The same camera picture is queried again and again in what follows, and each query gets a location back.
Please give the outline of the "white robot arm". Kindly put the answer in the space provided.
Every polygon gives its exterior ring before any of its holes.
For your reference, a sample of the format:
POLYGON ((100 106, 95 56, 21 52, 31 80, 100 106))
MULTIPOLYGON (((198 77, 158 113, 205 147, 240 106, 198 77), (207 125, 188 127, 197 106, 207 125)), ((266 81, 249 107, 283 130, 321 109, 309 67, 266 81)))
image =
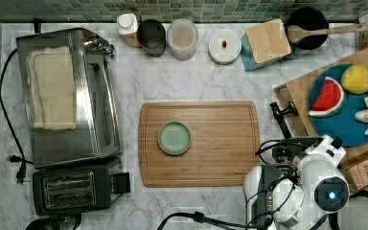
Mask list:
POLYGON ((346 154, 340 138, 276 140, 257 154, 267 150, 275 162, 254 167, 243 182, 247 227, 316 230, 347 205, 348 182, 337 168, 346 154))

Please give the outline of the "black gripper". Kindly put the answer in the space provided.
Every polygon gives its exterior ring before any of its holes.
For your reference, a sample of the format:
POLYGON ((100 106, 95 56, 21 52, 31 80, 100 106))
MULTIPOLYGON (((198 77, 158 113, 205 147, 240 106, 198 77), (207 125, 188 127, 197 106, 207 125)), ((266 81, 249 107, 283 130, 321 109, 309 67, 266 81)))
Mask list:
POLYGON ((322 137, 295 137, 282 140, 272 149, 272 158, 277 163, 291 162, 293 158, 314 144, 323 140, 322 137))

